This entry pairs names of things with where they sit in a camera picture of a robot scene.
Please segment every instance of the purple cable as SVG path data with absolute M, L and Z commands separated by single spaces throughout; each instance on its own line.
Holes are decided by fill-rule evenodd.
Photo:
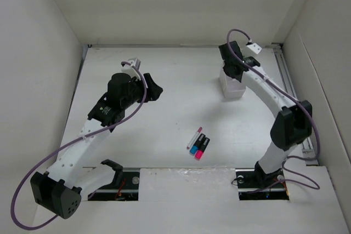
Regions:
M 147 89 L 146 89 L 146 82 L 145 82 L 145 79 L 143 77 L 143 75 L 140 73 L 140 71 L 135 68 L 134 66 L 132 66 L 130 63 L 128 62 L 122 62 L 121 65 L 129 65 L 131 66 L 136 72 L 137 74 L 139 75 L 142 83 L 143 83 L 143 86 L 144 86 L 144 95 L 143 95 L 143 98 L 139 104 L 139 106 L 135 109 L 134 112 L 132 112 L 128 117 L 126 117 L 125 119 L 119 121 L 118 123 L 115 123 L 113 125 L 110 125 L 108 127 L 104 127 L 100 130 L 97 130 L 97 131 L 94 131 L 94 132 L 91 132 L 89 134 L 86 134 L 85 137 L 88 138 L 88 137 L 91 137 L 95 134 L 99 134 L 101 132 L 104 132 L 106 130 L 109 130 L 109 129 L 112 129 L 112 128 L 115 128 L 117 125 L 120 125 L 126 121 L 128 121 L 129 119 L 131 119 L 141 108 L 141 106 L 143 105 L 143 103 L 145 102 L 145 99 L 146 99 L 146 93 L 147 93 Z M 45 223 L 39 225 L 39 226 L 35 226 L 35 227 L 29 227 L 29 226 L 25 226 L 23 225 L 21 222 L 18 221 L 17 217 L 16 217 L 16 214 L 15 214 L 15 204 L 16 204 L 16 199 L 17 199 L 17 196 L 18 196 L 18 193 L 20 192 L 21 188 L 23 187 L 23 184 L 25 183 L 25 181 L 29 178 L 29 176 L 36 170 L 38 169 L 43 163 L 45 163 L 47 160 L 49 160 L 50 158 L 54 157 L 55 155 L 58 154 L 58 152 L 62 151 L 63 149 L 79 142 L 83 140 L 83 137 L 79 137 L 73 141 L 70 141 L 68 142 L 67 144 L 65 144 L 64 146 L 61 146 L 60 148 L 56 149 L 54 152 L 52 152 L 51 154 L 49 154 L 47 157 L 45 157 L 44 159 L 42 159 L 39 163 L 37 163 L 31 170 L 29 170 L 29 172 L 23 177 L 23 179 L 21 180 L 20 184 L 18 185 L 18 187 L 16 188 L 15 190 L 15 193 L 13 194 L 13 197 L 12 197 L 12 201 L 11 201 L 11 218 L 13 220 L 13 222 L 18 226 L 20 227 L 21 229 L 24 229 L 24 230 L 28 230 L 28 231 L 31 231 L 31 230 L 38 230 L 38 229 L 41 229 L 42 227 L 45 227 L 46 225 L 48 225 L 51 221 L 53 221 L 55 218 L 57 218 L 58 216 L 54 216 L 52 217 L 51 219 L 49 219 L 48 221 L 46 221 Z
M 230 34 L 233 32 L 233 31 L 236 31 L 236 32 L 239 32 L 239 33 L 242 33 L 244 34 L 248 41 L 251 42 L 251 38 L 249 37 L 249 35 L 244 32 L 243 30 L 239 30 L 239 29 L 236 29 L 236 28 L 233 28 L 231 29 L 228 34 L 227 34 L 227 45 L 228 45 L 228 48 L 231 52 L 231 54 L 235 57 L 236 60 L 238 60 L 240 62 L 240 64 L 242 64 L 245 68 L 253 71 L 255 74 L 257 74 L 261 79 L 263 79 L 269 86 L 271 86 L 273 89 L 275 89 L 277 92 L 281 93 L 282 95 L 288 97 L 291 101 L 293 101 L 302 111 L 303 113 L 307 116 L 307 119 L 310 121 L 311 123 L 311 126 L 313 128 L 313 131 L 314 131 L 314 134 L 315 134 L 315 137 L 316 137 L 316 143 L 317 143 L 317 146 L 316 146 L 316 156 L 315 157 L 308 157 L 308 158 L 304 158 L 304 157 L 300 157 L 300 156 L 288 156 L 285 161 L 282 163 L 282 168 L 292 174 L 296 174 L 296 175 L 299 175 L 299 176 L 302 176 L 303 178 L 306 178 L 308 179 L 309 181 L 311 181 L 315 186 L 310 186 L 310 185 L 307 185 L 305 183 L 302 183 L 302 182 L 299 182 L 297 180 L 293 180 L 293 179 L 282 179 L 282 180 L 278 180 L 277 182 L 274 182 L 273 184 L 265 187 L 265 188 L 262 188 L 262 189 L 257 189 L 257 190 L 254 190 L 254 191 L 250 191 L 248 193 L 257 193 L 257 192 L 260 192 L 260 191 L 263 191 L 265 189 L 269 189 L 271 188 L 272 186 L 276 185 L 276 184 L 280 184 L 280 183 L 283 183 L 283 182 L 293 182 L 293 183 L 297 183 L 297 184 L 300 184 L 300 185 L 303 185 L 303 186 L 306 186 L 306 187 L 309 187 L 311 189 L 320 189 L 320 186 L 317 184 L 317 182 L 315 182 L 313 179 L 309 178 L 308 176 L 305 176 L 301 173 L 298 173 L 298 172 L 294 172 L 292 170 L 289 170 L 287 168 L 285 168 L 285 163 L 288 159 L 291 159 L 291 158 L 296 158 L 296 159 L 300 159 L 300 160 L 303 160 L 303 161 L 312 161 L 312 160 L 316 160 L 318 159 L 319 157 L 319 154 L 320 154 L 320 139 L 319 139 L 319 133 L 318 133 L 318 130 L 317 130 L 317 127 L 316 127 L 316 124 L 314 123 L 313 119 L 312 119 L 312 116 L 309 114 L 309 112 L 301 105 L 301 103 L 296 100 L 294 97 L 292 97 L 290 94 L 287 94 L 285 91 L 283 91 L 282 89 L 280 89 L 277 85 L 275 85 L 273 82 L 271 82 L 269 79 L 266 79 L 265 76 L 260 73 L 259 71 L 257 71 L 255 68 L 251 67 L 250 65 L 244 63 L 236 54 L 235 52 L 233 51 L 233 49 L 231 48 L 230 46 Z

